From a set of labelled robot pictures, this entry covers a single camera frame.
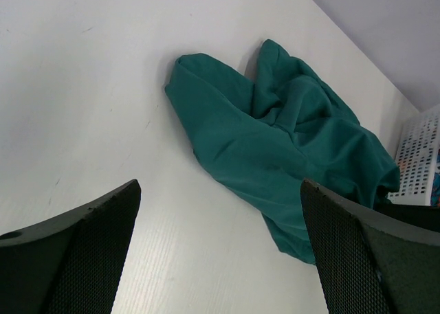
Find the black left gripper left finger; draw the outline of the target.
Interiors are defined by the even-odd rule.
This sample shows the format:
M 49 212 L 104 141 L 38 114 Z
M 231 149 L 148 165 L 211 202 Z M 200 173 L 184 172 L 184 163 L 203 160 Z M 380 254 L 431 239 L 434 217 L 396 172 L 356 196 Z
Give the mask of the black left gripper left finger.
M 1 312 L 110 313 L 140 201 L 134 179 L 1 235 Z

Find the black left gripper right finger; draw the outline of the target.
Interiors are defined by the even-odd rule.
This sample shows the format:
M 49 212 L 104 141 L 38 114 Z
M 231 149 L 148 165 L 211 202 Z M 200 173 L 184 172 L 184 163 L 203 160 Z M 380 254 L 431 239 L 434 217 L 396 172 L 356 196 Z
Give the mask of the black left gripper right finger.
M 439 312 L 439 209 L 372 210 L 307 179 L 300 197 L 330 313 Z

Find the teal green shorts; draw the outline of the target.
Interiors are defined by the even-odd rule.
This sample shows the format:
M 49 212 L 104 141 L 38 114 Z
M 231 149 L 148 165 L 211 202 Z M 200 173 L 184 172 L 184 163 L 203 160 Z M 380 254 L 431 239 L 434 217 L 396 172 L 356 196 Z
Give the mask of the teal green shorts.
M 256 77 L 206 54 L 179 57 L 165 88 L 202 168 L 263 216 L 278 249 L 315 261 L 300 187 L 311 179 L 373 208 L 399 189 L 378 138 L 303 60 L 266 40 Z

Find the patterned blue orange shorts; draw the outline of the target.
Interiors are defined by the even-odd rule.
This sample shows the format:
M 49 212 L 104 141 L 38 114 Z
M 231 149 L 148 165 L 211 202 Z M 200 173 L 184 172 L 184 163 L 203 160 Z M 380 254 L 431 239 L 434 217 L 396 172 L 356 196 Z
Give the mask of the patterned blue orange shorts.
M 430 195 L 430 205 L 433 207 L 440 206 L 440 150 L 438 150 L 437 153 L 434 179 L 432 182 L 432 191 Z

